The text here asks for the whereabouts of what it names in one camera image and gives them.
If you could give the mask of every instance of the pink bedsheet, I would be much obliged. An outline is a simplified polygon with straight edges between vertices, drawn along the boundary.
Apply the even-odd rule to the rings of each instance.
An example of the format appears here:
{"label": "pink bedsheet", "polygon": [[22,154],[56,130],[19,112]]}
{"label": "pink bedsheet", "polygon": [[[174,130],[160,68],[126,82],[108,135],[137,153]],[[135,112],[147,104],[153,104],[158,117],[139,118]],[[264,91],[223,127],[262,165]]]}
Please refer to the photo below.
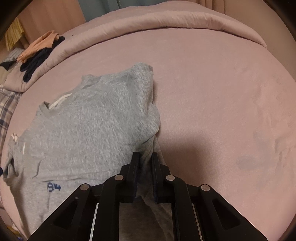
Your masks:
{"label": "pink bedsheet", "polygon": [[16,92],[25,92],[41,76],[71,55],[94,44],[141,30],[168,27],[206,28],[235,34],[266,47],[264,40],[253,29],[226,15],[215,11],[209,13],[208,10],[205,11],[206,8],[197,4],[195,4],[194,8],[187,8],[186,10],[182,10],[182,8],[171,10],[171,8],[168,8],[168,6],[175,5],[159,4],[148,8],[127,8],[123,9],[120,14],[116,12],[106,15],[109,18],[102,17],[103,21],[83,24],[82,28],[77,28],[76,34],[73,34],[74,31],[69,31],[72,33],[71,36],[69,36],[69,33],[66,34],[68,38],[59,44],[50,56],[34,71],[29,82],[25,83],[22,81],[24,73],[20,72],[17,66],[7,77],[4,88]]}
{"label": "pink bedsheet", "polygon": [[[160,6],[201,9],[181,1]],[[154,101],[161,117],[158,140],[171,172],[189,184],[211,185],[269,241],[278,240],[296,213],[296,83],[262,45],[233,34],[150,29],[68,57],[21,97],[3,156],[10,134],[22,134],[41,102],[73,89],[82,75],[114,73],[136,62],[153,66]],[[21,227],[2,179],[0,191],[4,207]]]}

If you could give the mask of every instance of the beige cloth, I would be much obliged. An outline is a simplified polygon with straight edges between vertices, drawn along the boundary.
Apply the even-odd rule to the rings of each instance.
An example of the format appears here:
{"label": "beige cloth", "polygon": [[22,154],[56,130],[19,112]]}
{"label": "beige cloth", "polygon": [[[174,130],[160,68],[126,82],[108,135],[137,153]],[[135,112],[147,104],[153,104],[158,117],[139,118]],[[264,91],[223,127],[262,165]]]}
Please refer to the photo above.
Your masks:
{"label": "beige cloth", "polygon": [[43,34],[41,37],[37,38],[33,43],[29,45],[24,52],[20,54],[17,58],[17,62],[26,62],[26,60],[32,57],[37,51],[43,48],[51,48],[52,43],[54,40],[58,40],[59,35],[52,31],[48,31],[47,33]]}
{"label": "beige cloth", "polygon": [[19,68],[15,68],[15,71],[12,71],[12,74],[5,81],[4,87],[16,92],[25,92],[42,75],[71,55],[108,39],[141,30],[156,28],[206,28],[235,34],[266,47],[264,40],[259,34],[237,20],[203,8],[198,4],[196,4],[198,6],[196,9],[174,7],[175,5],[171,3],[171,5],[167,5],[169,6],[168,8],[164,7],[166,5],[161,4],[155,5],[154,8],[142,7],[138,9],[138,12],[135,12],[131,7],[127,11],[122,12],[122,15],[118,13],[114,21],[108,21],[108,14],[105,17],[102,16],[102,19],[100,19],[102,24],[100,25],[96,21],[90,21],[84,26],[86,28],[84,32],[70,36],[59,44],[42,65],[35,70],[29,82],[24,82],[22,80],[24,73],[21,73]]}

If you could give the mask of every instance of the plaid fabric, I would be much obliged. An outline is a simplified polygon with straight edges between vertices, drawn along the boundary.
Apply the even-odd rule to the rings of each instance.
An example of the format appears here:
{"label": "plaid fabric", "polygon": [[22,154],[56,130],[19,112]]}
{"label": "plaid fabric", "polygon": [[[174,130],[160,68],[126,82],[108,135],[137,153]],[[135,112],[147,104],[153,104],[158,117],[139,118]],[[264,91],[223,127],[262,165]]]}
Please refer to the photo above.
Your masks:
{"label": "plaid fabric", "polygon": [[11,52],[8,54],[8,56],[5,58],[3,62],[11,62],[11,61],[16,61],[18,56],[24,51],[24,49],[21,48],[15,48],[11,50]]}
{"label": "plaid fabric", "polygon": [[0,158],[11,116],[22,93],[9,91],[0,86]]}

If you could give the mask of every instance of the metal screw head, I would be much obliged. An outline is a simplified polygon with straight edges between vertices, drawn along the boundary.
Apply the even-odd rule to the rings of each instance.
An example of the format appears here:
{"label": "metal screw head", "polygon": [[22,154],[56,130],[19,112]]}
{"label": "metal screw head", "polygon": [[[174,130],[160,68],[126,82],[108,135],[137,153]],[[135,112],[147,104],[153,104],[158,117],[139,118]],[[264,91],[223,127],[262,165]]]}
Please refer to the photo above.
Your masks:
{"label": "metal screw head", "polygon": [[175,177],[173,175],[167,175],[165,177],[165,179],[168,180],[168,181],[174,181],[175,180]]}
{"label": "metal screw head", "polygon": [[87,185],[87,184],[82,184],[82,185],[80,186],[80,189],[81,189],[82,191],[86,191],[87,189],[89,189],[89,185]]}
{"label": "metal screw head", "polygon": [[116,175],[116,176],[114,177],[114,179],[115,179],[116,181],[121,181],[121,180],[123,179],[123,175],[118,174],[118,175]]}
{"label": "metal screw head", "polygon": [[202,190],[204,190],[204,191],[209,191],[210,190],[210,186],[209,185],[207,185],[207,184],[204,184],[204,185],[202,185]]}

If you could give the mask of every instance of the gray t-shirt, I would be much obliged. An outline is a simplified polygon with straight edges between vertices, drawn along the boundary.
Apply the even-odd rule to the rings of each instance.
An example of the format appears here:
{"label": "gray t-shirt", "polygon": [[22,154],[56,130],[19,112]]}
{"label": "gray t-shirt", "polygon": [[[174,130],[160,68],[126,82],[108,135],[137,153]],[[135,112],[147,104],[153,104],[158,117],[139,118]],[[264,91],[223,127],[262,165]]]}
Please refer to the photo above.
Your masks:
{"label": "gray t-shirt", "polygon": [[79,185],[103,183],[138,151],[141,198],[121,205],[120,240],[173,240],[170,207],[155,204],[151,191],[153,150],[162,158],[152,77],[152,67],[144,63],[117,74],[83,76],[62,103],[50,109],[41,104],[30,127],[17,142],[11,140],[4,180],[26,235]]}

